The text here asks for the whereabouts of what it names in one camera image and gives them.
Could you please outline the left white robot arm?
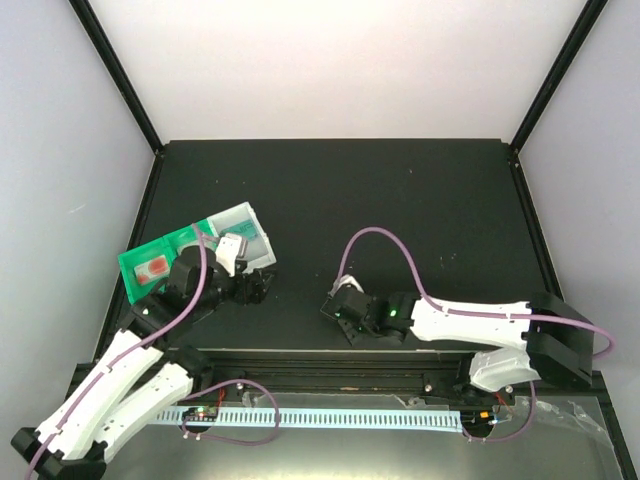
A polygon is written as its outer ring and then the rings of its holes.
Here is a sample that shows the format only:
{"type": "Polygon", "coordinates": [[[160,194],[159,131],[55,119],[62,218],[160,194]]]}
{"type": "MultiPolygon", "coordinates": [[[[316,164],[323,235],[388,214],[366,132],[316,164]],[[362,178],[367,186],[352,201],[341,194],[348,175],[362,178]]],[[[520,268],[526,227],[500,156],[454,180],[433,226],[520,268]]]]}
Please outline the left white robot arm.
{"type": "Polygon", "coordinates": [[[73,393],[37,427],[11,440],[27,478],[99,479],[115,454],[165,408],[223,391],[207,356],[170,348],[221,305],[261,303],[275,260],[251,260],[230,237],[216,249],[185,247],[149,292],[135,301],[101,359],[73,393]]]}

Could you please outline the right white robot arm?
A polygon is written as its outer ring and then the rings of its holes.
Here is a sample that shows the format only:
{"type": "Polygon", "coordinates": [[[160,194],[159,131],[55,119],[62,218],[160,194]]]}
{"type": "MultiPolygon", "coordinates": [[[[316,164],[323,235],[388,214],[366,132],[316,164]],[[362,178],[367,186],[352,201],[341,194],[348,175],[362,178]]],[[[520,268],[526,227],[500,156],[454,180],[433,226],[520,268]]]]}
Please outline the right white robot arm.
{"type": "Polygon", "coordinates": [[[563,389],[592,384],[595,327],[549,293],[478,304],[428,301],[417,293],[380,298],[344,284],[327,297],[321,312],[352,345],[366,339],[400,345],[413,336],[481,346],[454,379],[457,396],[467,403],[518,383],[542,380],[563,389]]]}

